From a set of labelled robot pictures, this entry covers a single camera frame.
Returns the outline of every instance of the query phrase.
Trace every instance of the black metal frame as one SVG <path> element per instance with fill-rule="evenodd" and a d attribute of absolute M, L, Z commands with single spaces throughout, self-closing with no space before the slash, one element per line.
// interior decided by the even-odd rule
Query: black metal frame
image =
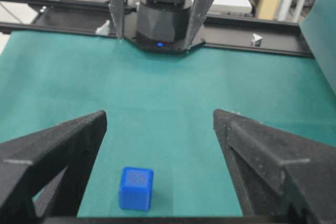
<path fill-rule="evenodd" d="M 63 18 L 59 20 L 67 20 L 65 17 L 74 12 L 78 13 L 76 19 L 83 20 L 92 18 L 97 19 L 97 14 L 102 16 L 97 20 L 101 25 L 107 19 L 110 19 L 109 8 L 105 3 L 94 3 L 73 0 L 0 0 L 7 2 L 26 3 L 36 10 L 46 7 L 40 12 L 34 24 L 22 25 L 11 23 L 0 23 L 0 31 L 3 33 L 11 33 L 16 30 L 37 30 L 52 31 L 60 33 L 81 34 L 88 36 L 97 36 L 95 33 L 97 27 L 80 28 L 69 27 L 68 24 L 49 24 L 45 22 L 52 19 L 55 15 L 61 15 Z M 125 8 L 125 14 L 134 12 L 131 7 Z M 204 46 L 213 48 L 226 48 L 243 51 L 265 52 L 268 54 L 280 54 L 286 56 L 314 58 L 307 42 L 305 41 L 301 29 L 298 24 L 282 23 L 266 20 L 258 20 L 254 18 L 241 18 L 230 16 L 214 16 L 208 15 L 204 23 L 203 38 Z M 257 33 L 263 36 L 261 47 L 251 45 L 252 34 Z M 108 37 L 116 37 L 116 32 L 111 29 Z"/>

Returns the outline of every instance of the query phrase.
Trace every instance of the symbol on blue cube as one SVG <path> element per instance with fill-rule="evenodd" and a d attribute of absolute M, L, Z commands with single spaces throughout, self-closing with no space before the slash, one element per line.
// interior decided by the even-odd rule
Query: symbol on blue cube
<path fill-rule="evenodd" d="M 122 209 L 148 211 L 151 207 L 154 172 L 150 169 L 125 167 L 119 189 Z"/>

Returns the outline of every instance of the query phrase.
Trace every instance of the blue block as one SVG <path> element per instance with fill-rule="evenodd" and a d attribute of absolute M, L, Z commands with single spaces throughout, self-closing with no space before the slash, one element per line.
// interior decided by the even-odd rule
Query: blue block
<path fill-rule="evenodd" d="M 150 169 L 125 167 L 119 189 L 122 209 L 148 211 L 151 207 L 154 172 Z"/>

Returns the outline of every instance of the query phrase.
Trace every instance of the teal cloth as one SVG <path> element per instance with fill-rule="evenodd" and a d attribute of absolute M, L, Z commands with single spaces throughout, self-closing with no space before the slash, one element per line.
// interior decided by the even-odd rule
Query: teal cloth
<path fill-rule="evenodd" d="M 336 4 L 317 0 L 301 30 L 330 86 L 336 93 Z"/>
<path fill-rule="evenodd" d="M 241 210 L 212 126 L 220 108 L 336 145 L 336 97 L 315 60 L 16 32 L 0 56 L 1 141 L 99 109 L 108 131 L 80 216 L 219 216 Z M 125 166 L 154 170 L 149 212 L 118 207 Z"/>

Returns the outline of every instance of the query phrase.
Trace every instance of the table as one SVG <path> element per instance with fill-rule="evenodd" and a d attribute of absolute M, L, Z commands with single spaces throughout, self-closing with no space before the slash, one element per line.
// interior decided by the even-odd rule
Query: table
<path fill-rule="evenodd" d="M 108 117 L 79 216 L 241 215 L 212 127 L 221 108 L 336 146 L 336 97 L 315 60 L 15 32 L 0 57 L 1 141 L 98 109 Z M 154 170 L 152 209 L 118 207 L 122 168 Z"/>

